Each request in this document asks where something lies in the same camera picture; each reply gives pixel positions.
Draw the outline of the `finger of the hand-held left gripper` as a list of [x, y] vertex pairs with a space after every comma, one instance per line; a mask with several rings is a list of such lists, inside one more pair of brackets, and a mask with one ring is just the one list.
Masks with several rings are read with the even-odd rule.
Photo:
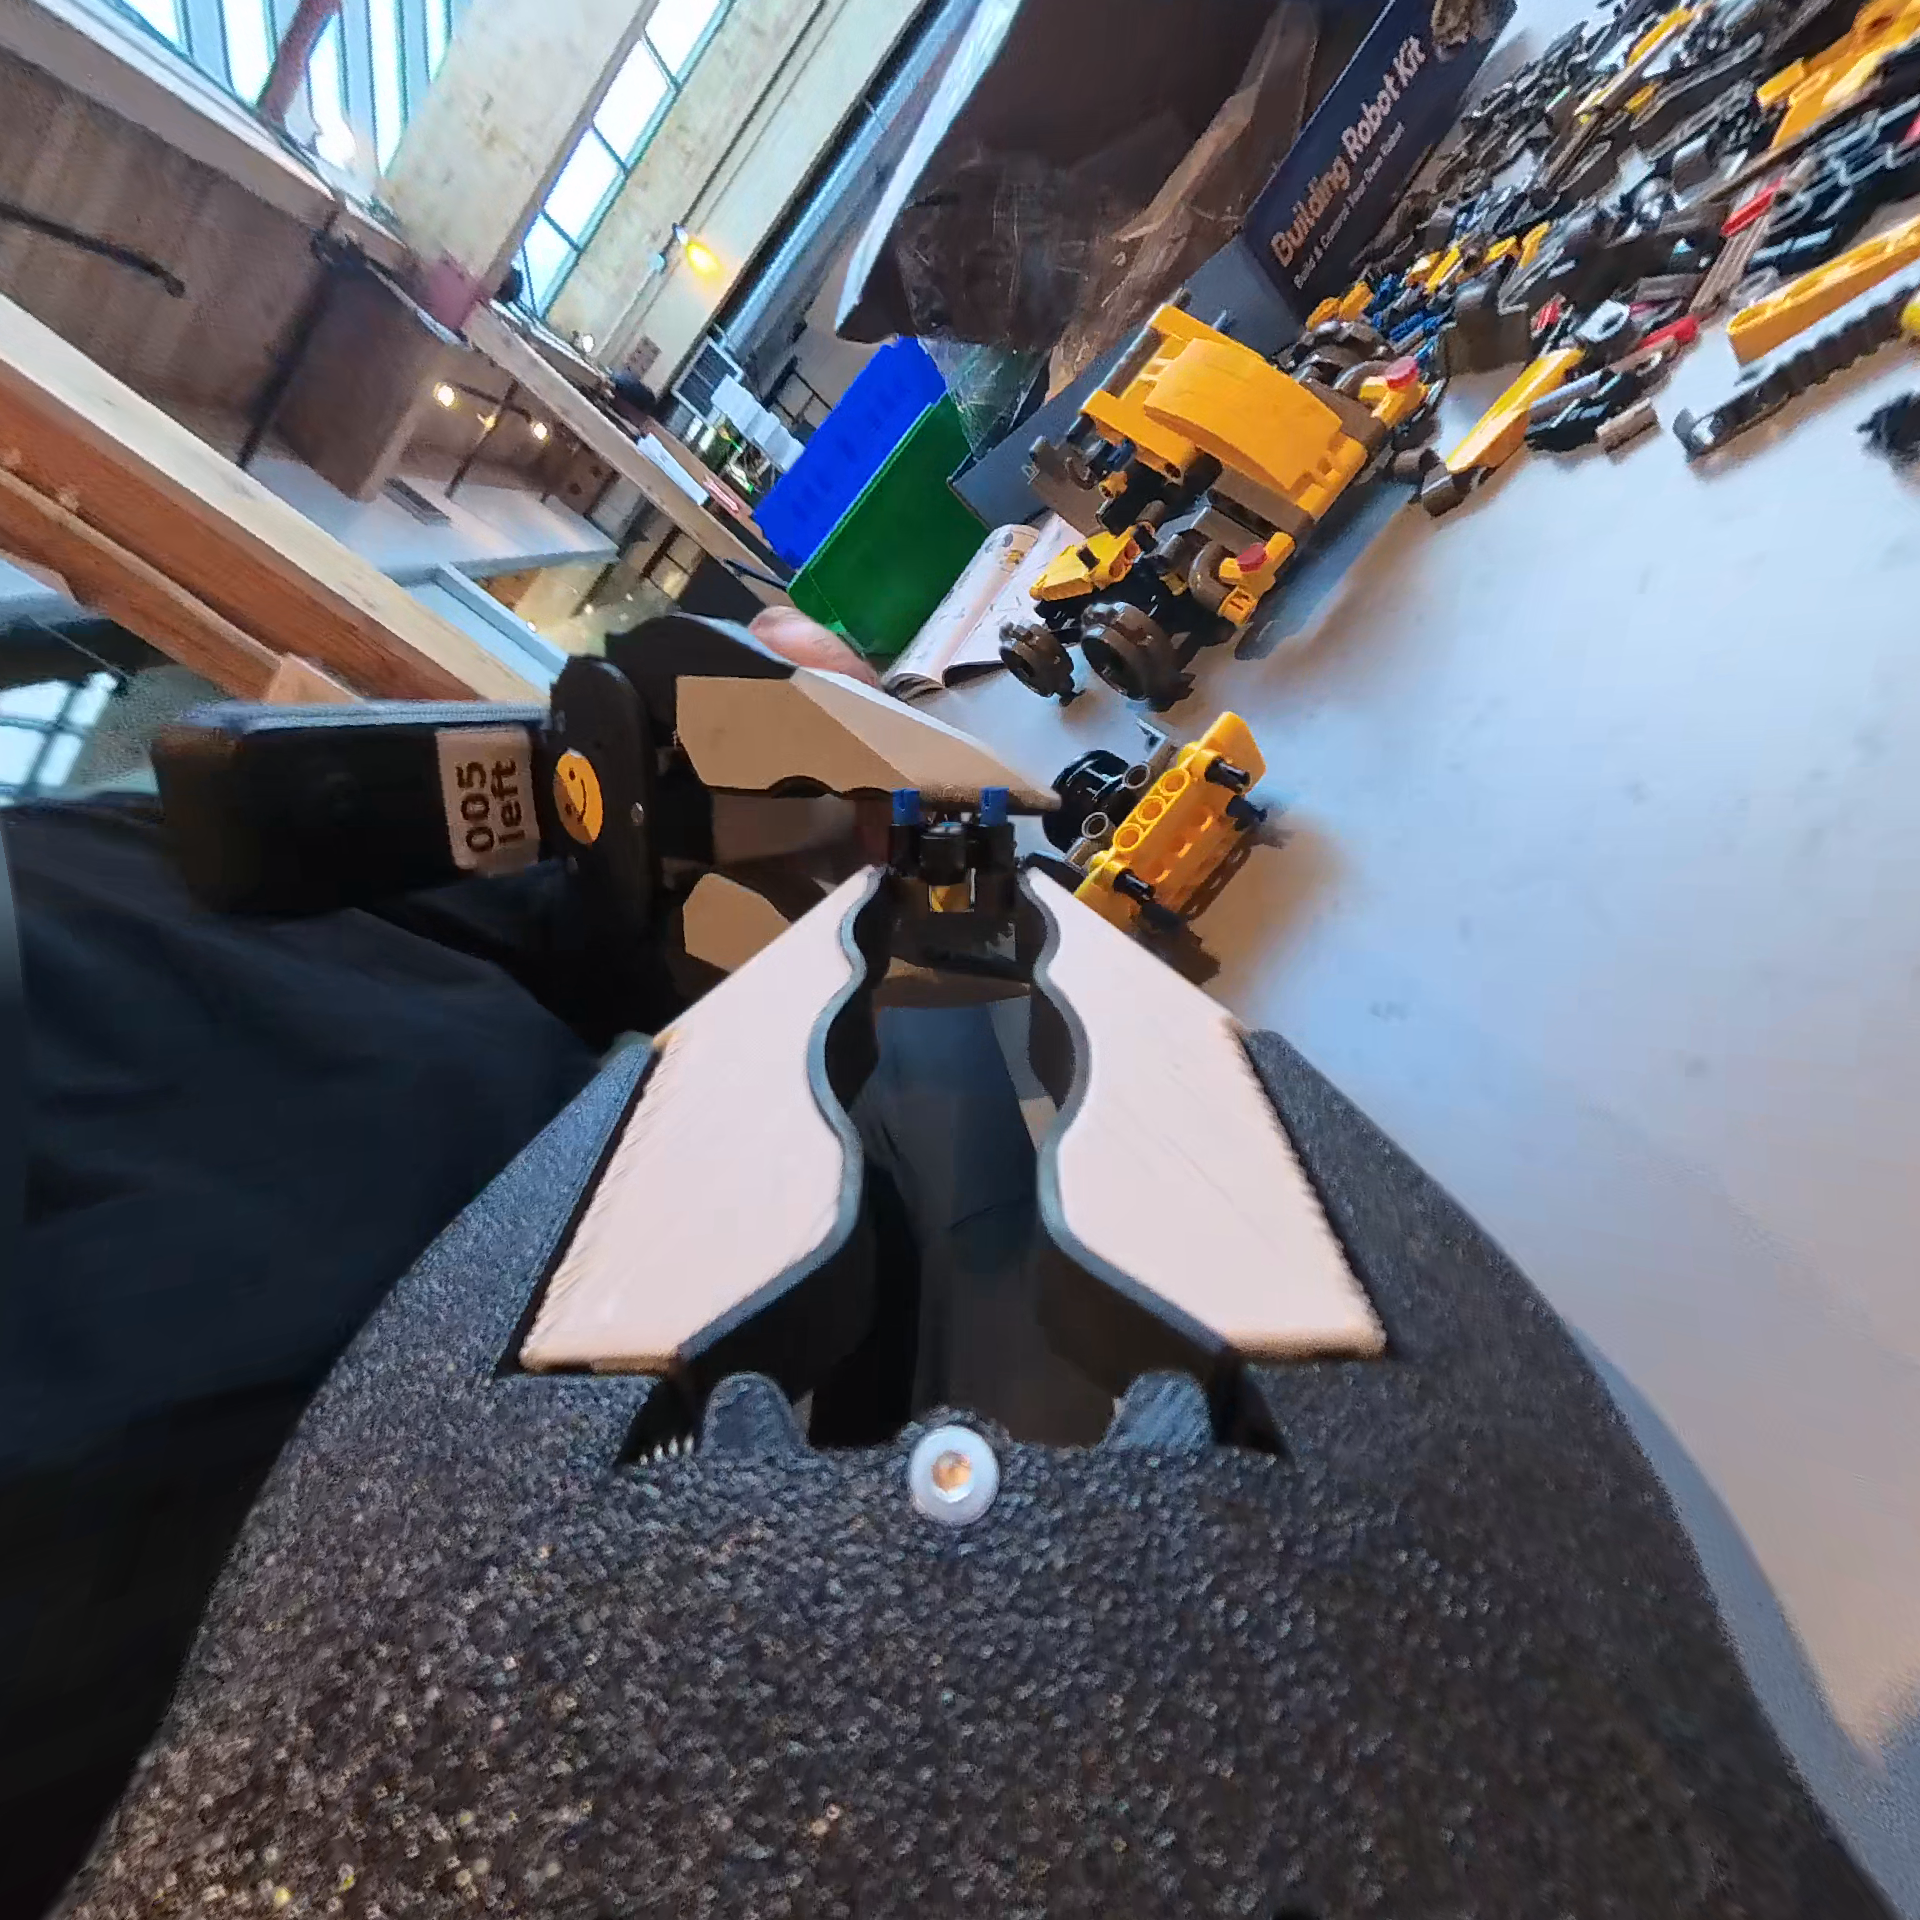
[[1061, 803], [1047, 779], [1023, 773], [978, 736], [813, 667], [783, 680], [680, 680], [677, 741], [709, 788], [737, 795], [915, 788], [924, 803], [970, 804], [1002, 788], [1016, 813]]
[[745, 969], [755, 979], [844, 979], [847, 912], [847, 884], [813, 886], [800, 902], [780, 906], [743, 880], [707, 873], [681, 906], [681, 948], [691, 964], [722, 977]]

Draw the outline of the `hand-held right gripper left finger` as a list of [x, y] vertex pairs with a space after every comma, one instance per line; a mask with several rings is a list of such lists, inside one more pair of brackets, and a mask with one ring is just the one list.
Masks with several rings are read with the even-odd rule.
[[868, 1333], [851, 1104], [882, 868], [844, 880], [655, 1045], [519, 1344], [527, 1373], [825, 1378]]

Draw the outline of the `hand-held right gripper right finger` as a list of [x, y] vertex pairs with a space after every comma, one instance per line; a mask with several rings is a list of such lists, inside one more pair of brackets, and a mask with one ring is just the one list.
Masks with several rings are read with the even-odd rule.
[[1380, 1357], [1242, 1024], [1047, 873], [1024, 900], [1047, 1333], [1080, 1362]]

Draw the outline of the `grey gear toy assembly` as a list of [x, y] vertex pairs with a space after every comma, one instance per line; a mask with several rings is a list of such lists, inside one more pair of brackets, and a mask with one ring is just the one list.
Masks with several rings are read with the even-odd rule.
[[1009, 785], [890, 797], [891, 952], [915, 969], [967, 977], [1018, 971], [1018, 793]]

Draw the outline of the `yellow toy wheel assembly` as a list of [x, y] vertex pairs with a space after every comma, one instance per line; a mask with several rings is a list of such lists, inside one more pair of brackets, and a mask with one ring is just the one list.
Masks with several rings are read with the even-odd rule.
[[1056, 776], [1047, 851], [1026, 865], [1119, 930], [1180, 942], [1258, 841], [1263, 779], [1265, 755], [1237, 712], [1187, 742], [1144, 726], [1137, 757], [1091, 749]]

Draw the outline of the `grey desk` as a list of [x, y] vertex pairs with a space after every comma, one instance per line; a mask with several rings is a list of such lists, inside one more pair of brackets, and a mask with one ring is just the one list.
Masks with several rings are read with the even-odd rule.
[[1621, 454], [1385, 490], [1208, 691], [1275, 849], [1208, 918], [1492, 1234], [1666, 1473], [1836, 1812], [1915, 1845], [1915, 476], [1898, 344], [1692, 466], [1719, 333]]

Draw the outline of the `person's left hand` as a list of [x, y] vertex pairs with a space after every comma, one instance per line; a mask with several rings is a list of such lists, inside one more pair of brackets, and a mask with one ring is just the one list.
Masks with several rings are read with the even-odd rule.
[[770, 654], [805, 667], [840, 674], [868, 689], [880, 689], [880, 674], [847, 636], [817, 622], [799, 609], [762, 609], [751, 634]]

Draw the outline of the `green plastic bin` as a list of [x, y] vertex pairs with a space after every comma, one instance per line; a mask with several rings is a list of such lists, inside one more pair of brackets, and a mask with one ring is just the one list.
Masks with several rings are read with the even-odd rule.
[[953, 492], [970, 435], [952, 395], [905, 430], [787, 587], [872, 664], [905, 651], [971, 564], [987, 525]]

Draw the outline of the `open paper manual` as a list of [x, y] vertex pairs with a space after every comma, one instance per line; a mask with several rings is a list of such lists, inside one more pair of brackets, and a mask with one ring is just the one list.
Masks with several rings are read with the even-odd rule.
[[882, 669], [882, 691], [917, 702], [1002, 673], [1002, 629], [1033, 618], [1033, 582], [1080, 539], [1056, 515], [992, 530], [917, 638]]

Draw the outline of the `blue plastic bin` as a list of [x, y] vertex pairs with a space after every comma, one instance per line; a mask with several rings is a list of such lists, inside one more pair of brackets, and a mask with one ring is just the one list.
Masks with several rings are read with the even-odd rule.
[[875, 349], [755, 510], [759, 533], [783, 564], [800, 569], [812, 561], [915, 424], [945, 395], [945, 374], [920, 340], [897, 338]]

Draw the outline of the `yellow toy vehicle model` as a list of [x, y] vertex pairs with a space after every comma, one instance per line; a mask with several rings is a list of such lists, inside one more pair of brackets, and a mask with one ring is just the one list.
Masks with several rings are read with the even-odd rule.
[[1056, 704], [1085, 667], [1163, 713], [1242, 638], [1351, 496], [1425, 449], [1447, 381], [1336, 302], [1281, 357], [1159, 308], [1024, 477], [1073, 539], [1000, 629], [1000, 664]]

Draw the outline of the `crumpled clear plastic bags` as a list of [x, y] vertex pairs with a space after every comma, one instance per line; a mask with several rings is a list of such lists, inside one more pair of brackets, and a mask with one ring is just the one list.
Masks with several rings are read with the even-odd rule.
[[1180, 184], [1165, 128], [1061, 164], [971, 149], [930, 168], [888, 230], [885, 333], [1033, 352], [1122, 324], [1218, 244], [1211, 208]]

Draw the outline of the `large window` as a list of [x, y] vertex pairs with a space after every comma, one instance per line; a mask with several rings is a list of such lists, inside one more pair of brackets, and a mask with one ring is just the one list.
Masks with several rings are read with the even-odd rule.
[[516, 293], [508, 297], [519, 310], [543, 318], [584, 264], [617, 189], [661, 133], [730, 11], [732, 2], [655, 4], [519, 242]]
[[[256, 106], [298, 2], [99, 2], [122, 32], [170, 49], [225, 94]], [[341, 2], [307, 54], [288, 107], [293, 141], [372, 178], [395, 157], [467, 2]]]

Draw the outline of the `dark blue kit box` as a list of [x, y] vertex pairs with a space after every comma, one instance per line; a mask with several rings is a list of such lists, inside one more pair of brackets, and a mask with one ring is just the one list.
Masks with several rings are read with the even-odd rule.
[[1220, 237], [1122, 324], [1055, 347], [1063, 373], [1116, 347], [1211, 257], [1242, 242], [1298, 321], [1346, 291], [1503, 40], [1500, 2], [978, 4], [857, 237], [834, 333], [880, 346], [891, 318], [888, 234], [908, 189], [971, 149], [1061, 164], [1146, 128], [1187, 149], [1176, 178]]

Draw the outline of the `pile of loose toy parts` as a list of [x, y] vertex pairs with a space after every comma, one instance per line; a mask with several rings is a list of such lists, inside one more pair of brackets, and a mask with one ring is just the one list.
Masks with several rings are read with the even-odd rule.
[[1523, 450], [1616, 453], [1698, 333], [1705, 461], [1915, 344], [1915, 4], [1611, 4], [1466, 110], [1292, 352], [1447, 516]]

